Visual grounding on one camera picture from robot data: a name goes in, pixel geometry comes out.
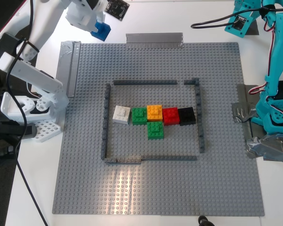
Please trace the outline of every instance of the white lego brick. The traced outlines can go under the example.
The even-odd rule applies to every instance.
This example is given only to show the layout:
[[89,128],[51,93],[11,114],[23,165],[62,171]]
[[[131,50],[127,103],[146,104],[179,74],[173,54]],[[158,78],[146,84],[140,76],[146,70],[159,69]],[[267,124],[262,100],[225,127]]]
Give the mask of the white lego brick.
[[115,111],[113,114],[113,122],[121,123],[121,124],[129,124],[130,119],[130,107],[115,107]]
[[37,127],[37,135],[33,139],[39,142],[44,142],[62,132],[62,128],[53,121],[40,120],[34,124]]

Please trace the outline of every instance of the gray lego plate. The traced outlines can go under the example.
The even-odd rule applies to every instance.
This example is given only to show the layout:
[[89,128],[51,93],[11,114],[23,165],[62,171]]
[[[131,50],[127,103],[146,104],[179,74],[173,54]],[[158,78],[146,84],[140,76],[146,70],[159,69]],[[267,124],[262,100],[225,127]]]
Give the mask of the gray lego plate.
[[[142,126],[111,125],[114,105],[195,107],[194,88],[183,84],[193,78],[200,80],[204,153],[199,153],[196,125],[165,127],[166,140],[151,143]],[[178,84],[114,86],[114,80]],[[105,163],[100,154],[106,83],[111,84],[109,156],[190,152],[197,161]],[[247,157],[242,125],[232,116],[237,84],[243,84],[237,43],[185,43],[173,49],[82,44],[52,212],[263,216],[256,160]]]

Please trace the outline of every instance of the green lego brick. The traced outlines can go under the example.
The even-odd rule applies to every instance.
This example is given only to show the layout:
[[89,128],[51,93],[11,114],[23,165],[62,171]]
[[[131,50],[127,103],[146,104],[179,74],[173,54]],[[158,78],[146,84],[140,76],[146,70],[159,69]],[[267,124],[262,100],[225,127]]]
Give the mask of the green lego brick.
[[148,140],[164,138],[164,127],[162,121],[147,122],[147,127],[148,127]]
[[147,125],[147,108],[132,108],[132,124]]

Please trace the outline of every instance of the orange lego brick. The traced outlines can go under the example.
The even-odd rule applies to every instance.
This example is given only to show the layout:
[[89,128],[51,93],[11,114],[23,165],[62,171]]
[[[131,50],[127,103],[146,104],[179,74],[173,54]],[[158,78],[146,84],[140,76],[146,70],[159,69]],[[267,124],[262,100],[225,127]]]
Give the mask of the orange lego brick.
[[162,105],[148,105],[147,106],[147,120],[148,121],[162,121]]

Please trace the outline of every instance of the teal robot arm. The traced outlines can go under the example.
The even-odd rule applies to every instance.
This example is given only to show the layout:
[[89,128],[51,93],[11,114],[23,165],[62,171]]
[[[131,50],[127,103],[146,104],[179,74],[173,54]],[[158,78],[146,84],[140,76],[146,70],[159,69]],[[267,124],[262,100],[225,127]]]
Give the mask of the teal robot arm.
[[[248,8],[260,8],[266,5],[280,4],[283,0],[238,0],[234,12]],[[225,30],[239,37],[244,37],[250,24],[259,17],[259,12],[247,12],[230,18]],[[260,92],[260,100],[256,105],[258,117],[252,122],[262,125],[267,133],[283,133],[283,81],[279,82],[283,72],[283,13],[268,12],[263,18],[269,27],[274,26],[274,43],[270,55],[269,70],[265,75],[264,90]]]

